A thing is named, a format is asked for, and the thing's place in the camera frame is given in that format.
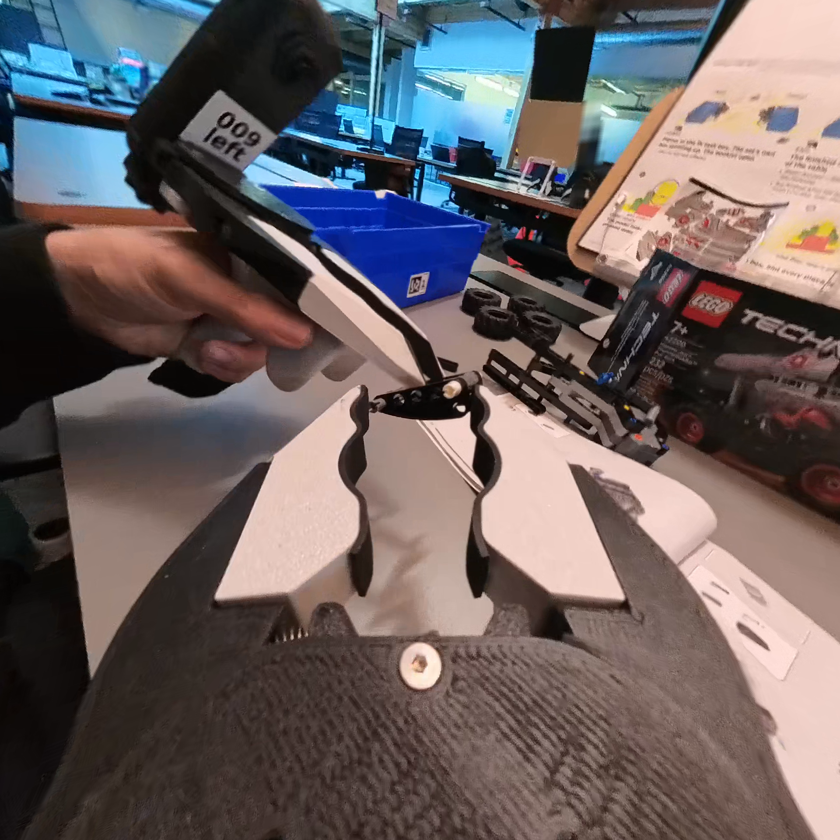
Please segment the blue plastic storage bin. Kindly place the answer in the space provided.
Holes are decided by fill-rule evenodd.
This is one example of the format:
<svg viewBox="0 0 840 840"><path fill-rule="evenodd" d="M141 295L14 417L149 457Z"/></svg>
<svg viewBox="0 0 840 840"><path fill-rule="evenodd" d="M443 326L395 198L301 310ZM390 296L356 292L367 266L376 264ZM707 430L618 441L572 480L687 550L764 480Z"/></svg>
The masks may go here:
<svg viewBox="0 0 840 840"><path fill-rule="evenodd" d="M388 191L265 185L397 307L466 287L488 223Z"/></svg>

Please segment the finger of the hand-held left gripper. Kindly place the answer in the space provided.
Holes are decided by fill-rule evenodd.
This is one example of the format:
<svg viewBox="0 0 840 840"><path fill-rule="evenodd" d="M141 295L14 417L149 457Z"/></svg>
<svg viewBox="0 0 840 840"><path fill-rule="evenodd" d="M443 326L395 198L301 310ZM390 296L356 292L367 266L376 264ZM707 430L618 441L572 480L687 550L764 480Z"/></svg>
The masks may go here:
<svg viewBox="0 0 840 840"><path fill-rule="evenodd" d="M312 269L312 274L325 271L334 276L340 283L359 294L364 301L371 304L373 309L385 319L403 331L411 348L419 359L424 373L428 374L428 382L444 379L445 373L438 362L438 358L427 336L377 287L354 268L345 258L330 248L318 245L313 247L312 261L318 263L318 268Z"/></svg>
<svg viewBox="0 0 840 840"><path fill-rule="evenodd" d="M403 331L371 304L325 271L307 281L298 308L335 339L389 373L404 385L428 382Z"/></svg>

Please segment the printed instruction board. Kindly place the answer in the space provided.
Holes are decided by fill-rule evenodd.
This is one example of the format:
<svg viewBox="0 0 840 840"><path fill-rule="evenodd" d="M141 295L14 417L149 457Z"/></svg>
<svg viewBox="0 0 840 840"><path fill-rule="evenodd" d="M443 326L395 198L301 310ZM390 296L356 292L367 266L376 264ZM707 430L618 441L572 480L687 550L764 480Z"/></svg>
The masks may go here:
<svg viewBox="0 0 840 840"><path fill-rule="evenodd" d="M581 211L574 263L631 286L657 249L838 308L839 2L747 2Z"/></svg>

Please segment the person's left forearm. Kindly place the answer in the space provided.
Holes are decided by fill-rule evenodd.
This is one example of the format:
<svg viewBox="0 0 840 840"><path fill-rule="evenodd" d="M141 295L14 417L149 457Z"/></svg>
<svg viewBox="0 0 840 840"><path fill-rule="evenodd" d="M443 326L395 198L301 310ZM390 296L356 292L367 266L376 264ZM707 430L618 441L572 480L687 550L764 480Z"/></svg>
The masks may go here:
<svg viewBox="0 0 840 840"><path fill-rule="evenodd" d="M60 224L15 224L1 233L1 427L32 405L152 362L81 330L58 288L46 239Z"/></svg>

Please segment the distant wooden table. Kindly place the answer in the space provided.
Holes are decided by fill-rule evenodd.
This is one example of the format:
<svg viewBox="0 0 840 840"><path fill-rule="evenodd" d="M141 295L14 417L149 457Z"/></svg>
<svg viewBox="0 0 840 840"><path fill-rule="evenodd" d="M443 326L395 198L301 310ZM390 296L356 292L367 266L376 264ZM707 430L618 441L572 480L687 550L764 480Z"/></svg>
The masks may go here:
<svg viewBox="0 0 840 840"><path fill-rule="evenodd" d="M572 219L577 219L583 213L583 209L564 205L556 198L520 192L516 186L496 180L454 174L441 174L439 180L449 184L454 190L490 196L497 203L503 203L509 207L527 207L541 213Z"/></svg>

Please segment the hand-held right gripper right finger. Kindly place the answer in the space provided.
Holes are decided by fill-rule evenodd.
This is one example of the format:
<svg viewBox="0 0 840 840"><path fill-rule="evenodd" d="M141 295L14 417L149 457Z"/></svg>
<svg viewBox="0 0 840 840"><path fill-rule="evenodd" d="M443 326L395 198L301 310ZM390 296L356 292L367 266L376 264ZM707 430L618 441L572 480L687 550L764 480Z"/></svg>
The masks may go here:
<svg viewBox="0 0 840 840"><path fill-rule="evenodd" d="M480 484L465 559L471 594L527 611L624 605L572 467L551 439L483 385L469 427Z"/></svg>

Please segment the white instruction booklet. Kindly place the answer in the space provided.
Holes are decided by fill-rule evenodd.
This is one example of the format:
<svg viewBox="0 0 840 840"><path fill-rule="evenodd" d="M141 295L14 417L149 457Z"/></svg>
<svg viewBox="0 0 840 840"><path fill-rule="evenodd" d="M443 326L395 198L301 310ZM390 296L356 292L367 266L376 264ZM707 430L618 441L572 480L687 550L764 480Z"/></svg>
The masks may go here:
<svg viewBox="0 0 840 840"><path fill-rule="evenodd" d="M717 520L693 490L520 404L502 408L527 444L540 440L553 454L587 468L678 564L732 647L801 810L838 808L838 641L710 541Z"/></svg>

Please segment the black toy brick assembly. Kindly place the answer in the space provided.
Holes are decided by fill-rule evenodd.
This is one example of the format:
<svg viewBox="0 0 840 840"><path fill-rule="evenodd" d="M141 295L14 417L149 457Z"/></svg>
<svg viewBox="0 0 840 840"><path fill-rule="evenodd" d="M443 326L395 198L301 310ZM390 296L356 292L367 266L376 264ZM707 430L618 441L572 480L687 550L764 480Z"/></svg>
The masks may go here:
<svg viewBox="0 0 840 840"><path fill-rule="evenodd" d="M466 417L482 383L476 371L453 374L442 380L377 395L370 413L418 422L442 422Z"/></svg>

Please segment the brown cardboard panel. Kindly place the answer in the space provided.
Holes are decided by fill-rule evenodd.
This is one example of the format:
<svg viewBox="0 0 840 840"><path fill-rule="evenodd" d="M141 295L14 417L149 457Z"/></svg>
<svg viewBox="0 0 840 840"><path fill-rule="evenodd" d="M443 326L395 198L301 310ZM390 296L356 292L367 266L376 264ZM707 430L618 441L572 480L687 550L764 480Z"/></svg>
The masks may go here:
<svg viewBox="0 0 840 840"><path fill-rule="evenodd" d="M584 110L582 102L526 98L515 141L520 164L541 158L571 168L578 154Z"/></svg>

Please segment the black hanging panel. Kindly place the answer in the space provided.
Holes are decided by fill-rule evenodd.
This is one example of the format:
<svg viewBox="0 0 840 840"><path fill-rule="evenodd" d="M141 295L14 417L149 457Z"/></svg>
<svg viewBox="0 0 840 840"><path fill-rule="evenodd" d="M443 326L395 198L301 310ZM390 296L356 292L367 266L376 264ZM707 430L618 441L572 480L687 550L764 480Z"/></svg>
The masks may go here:
<svg viewBox="0 0 840 840"><path fill-rule="evenodd" d="M531 101L583 102L595 34L590 26L537 30L528 95Z"/></svg>

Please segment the person's left hand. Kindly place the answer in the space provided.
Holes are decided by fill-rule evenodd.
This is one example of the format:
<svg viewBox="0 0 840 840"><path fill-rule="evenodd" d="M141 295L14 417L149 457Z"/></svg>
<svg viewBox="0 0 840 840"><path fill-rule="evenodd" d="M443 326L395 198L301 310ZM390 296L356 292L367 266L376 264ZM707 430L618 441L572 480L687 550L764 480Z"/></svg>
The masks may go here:
<svg viewBox="0 0 840 840"><path fill-rule="evenodd" d="M82 227L49 233L45 247L71 320L130 354L181 358L237 383L269 350L312 341L308 319L239 285L226 253L200 234Z"/></svg>

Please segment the grey desk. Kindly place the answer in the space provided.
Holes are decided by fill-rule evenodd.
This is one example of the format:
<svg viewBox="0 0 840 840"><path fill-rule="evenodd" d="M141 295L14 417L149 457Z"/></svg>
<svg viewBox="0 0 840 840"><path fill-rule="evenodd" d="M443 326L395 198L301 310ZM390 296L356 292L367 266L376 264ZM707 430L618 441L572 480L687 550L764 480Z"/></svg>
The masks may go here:
<svg viewBox="0 0 840 840"><path fill-rule="evenodd" d="M353 384L395 385L366 365L334 383L276 390L263 373L189 401L117 371L56 399L59 450L91 671L152 576L253 466ZM360 488L369 505L374 579L349 611L366 634L477 634L490 618L465 576L473 493L424 430L376 416ZM838 638L838 524L677 438L655 465L714 511L712 541Z"/></svg>

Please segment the black toy set box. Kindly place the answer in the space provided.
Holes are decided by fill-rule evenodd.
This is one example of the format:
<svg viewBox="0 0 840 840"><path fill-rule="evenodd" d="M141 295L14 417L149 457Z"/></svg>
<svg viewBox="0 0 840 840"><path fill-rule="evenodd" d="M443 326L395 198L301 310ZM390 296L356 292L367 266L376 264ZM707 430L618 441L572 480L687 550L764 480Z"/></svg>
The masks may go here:
<svg viewBox="0 0 840 840"><path fill-rule="evenodd" d="M839 514L838 310L658 249L589 366L659 406L672 438Z"/></svg>

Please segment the black Lego tires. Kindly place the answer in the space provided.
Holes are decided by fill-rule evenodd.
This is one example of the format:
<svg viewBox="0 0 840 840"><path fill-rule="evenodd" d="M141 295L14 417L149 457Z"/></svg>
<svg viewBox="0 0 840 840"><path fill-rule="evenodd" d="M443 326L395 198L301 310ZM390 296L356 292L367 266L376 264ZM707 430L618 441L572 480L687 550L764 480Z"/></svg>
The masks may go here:
<svg viewBox="0 0 840 840"><path fill-rule="evenodd" d="M473 269L465 287L493 291L504 302L510 298L532 299L547 313L575 329L596 319L615 316L614 311L587 301L564 287L519 271L509 274L500 269Z"/></svg>

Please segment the grey toy vehicle chassis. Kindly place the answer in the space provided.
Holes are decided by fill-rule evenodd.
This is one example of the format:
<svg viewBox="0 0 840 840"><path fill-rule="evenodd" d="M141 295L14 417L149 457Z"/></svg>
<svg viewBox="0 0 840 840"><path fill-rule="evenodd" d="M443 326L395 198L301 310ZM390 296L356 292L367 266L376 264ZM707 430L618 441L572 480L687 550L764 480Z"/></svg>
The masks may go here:
<svg viewBox="0 0 840 840"><path fill-rule="evenodd" d="M625 398L538 341L526 366L492 350L482 372L513 395L532 415L552 415L574 431L644 466L651 466L669 451L659 407L640 398Z"/></svg>

